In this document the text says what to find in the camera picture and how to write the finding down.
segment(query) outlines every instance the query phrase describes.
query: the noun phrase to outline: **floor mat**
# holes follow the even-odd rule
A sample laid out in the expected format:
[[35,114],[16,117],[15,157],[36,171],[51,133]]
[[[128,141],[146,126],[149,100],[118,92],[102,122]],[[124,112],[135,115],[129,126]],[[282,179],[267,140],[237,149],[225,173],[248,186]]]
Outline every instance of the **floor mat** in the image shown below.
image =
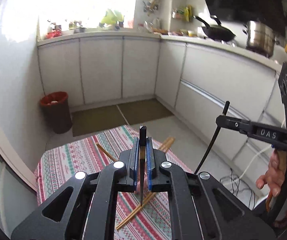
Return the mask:
[[117,106],[104,106],[72,113],[72,135],[104,131],[127,124]]
[[173,115],[157,99],[124,103],[118,106],[130,125]]

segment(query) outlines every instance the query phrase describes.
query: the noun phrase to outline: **wooden chopstick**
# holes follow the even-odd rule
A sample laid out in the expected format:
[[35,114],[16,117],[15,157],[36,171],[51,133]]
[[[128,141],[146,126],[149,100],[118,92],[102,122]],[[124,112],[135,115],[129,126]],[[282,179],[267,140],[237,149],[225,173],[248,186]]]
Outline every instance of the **wooden chopstick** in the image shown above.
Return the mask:
[[[169,150],[170,146],[174,143],[174,137],[168,137],[158,148],[158,150],[164,151],[165,153]],[[149,201],[157,194],[157,192],[149,192],[148,195],[144,198],[142,206],[138,205],[136,208],[124,219],[122,222],[117,225],[116,230],[122,228],[127,224]]]
[[142,202],[142,206],[138,205],[117,227],[116,229],[119,230],[122,228],[125,224],[127,224],[148,202],[154,197],[156,192],[152,193],[150,192],[145,199]]
[[96,143],[96,146],[103,151],[104,154],[106,154],[113,162],[116,162],[117,159],[115,159],[109,152],[107,152],[99,143]]

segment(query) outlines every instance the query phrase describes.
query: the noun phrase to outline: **white cable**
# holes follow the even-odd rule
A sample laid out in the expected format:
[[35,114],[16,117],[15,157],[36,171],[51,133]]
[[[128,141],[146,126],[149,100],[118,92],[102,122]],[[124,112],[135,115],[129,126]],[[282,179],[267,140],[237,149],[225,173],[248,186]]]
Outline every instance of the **white cable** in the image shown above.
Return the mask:
[[254,159],[256,159],[260,154],[262,154],[263,152],[265,152],[266,150],[268,150],[270,147],[271,147],[271,145],[267,146],[265,149],[262,149],[260,152],[258,152],[258,153],[251,159],[251,161],[250,161],[250,163],[248,164],[247,168],[245,169],[245,171],[242,173],[242,175],[241,175],[239,178],[233,180],[232,182],[227,182],[226,184],[223,184],[223,185],[224,185],[224,186],[228,186],[228,185],[230,185],[230,184],[232,184],[232,183],[237,182],[239,179],[241,179],[241,178],[246,174],[247,170],[249,169],[249,167],[250,167],[250,165],[252,164],[252,162],[254,161]]

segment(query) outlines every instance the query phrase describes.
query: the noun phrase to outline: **trash can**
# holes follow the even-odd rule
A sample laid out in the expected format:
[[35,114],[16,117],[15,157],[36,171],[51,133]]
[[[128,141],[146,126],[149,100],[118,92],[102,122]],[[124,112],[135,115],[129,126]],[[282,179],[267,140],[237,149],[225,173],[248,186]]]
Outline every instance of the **trash can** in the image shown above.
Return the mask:
[[47,124],[57,134],[65,133],[72,127],[66,92],[54,92],[40,100]]

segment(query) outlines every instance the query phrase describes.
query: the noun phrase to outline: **white cabinet door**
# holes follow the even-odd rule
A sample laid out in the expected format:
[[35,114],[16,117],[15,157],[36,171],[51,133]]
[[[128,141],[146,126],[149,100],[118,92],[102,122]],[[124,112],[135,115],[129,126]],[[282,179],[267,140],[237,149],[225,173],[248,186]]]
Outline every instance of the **white cabinet door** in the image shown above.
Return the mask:
[[[245,171],[255,155],[256,151],[247,143],[236,156],[234,163],[241,171]],[[268,161],[259,156],[253,160],[246,172],[246,176],[255,184],[259,176],[264,175],[267,170]],[[269,187],[265,186],[261,191],[266,195],[269,193]]]
[[159,40],[125,38],[124,42],[122,97],[153,95]]
[[280,123],[282,123],[283,120],[285,119],[285,107],[282,104],[282,97],[280,95],[278,80],[276,80],[275,82],[273,93],[271,94],[271,97],[267,105],[267,108],[265,109],[265,112],[270,114]]
[[160,47],[156,95],[175,107],[185,55],[185,44],[163,41]]
[[122,38],[81,38],[85,103],[121,98]]
[[269,99],[275,71],[245,57],[188,45],[182,78],[258,121]]
[[[221,115],[223,105],[213,98],[194,90],[181,82],[176,103],[176,111],[200,131],[210,142],[216,130],[216,118]],[[246,142],[247,136],[236,131],[221,129],[214,146],[232,159]]]
[[39,63],[46,94],[64,91],[69,106],[83,105],[78,39],[40,46]]

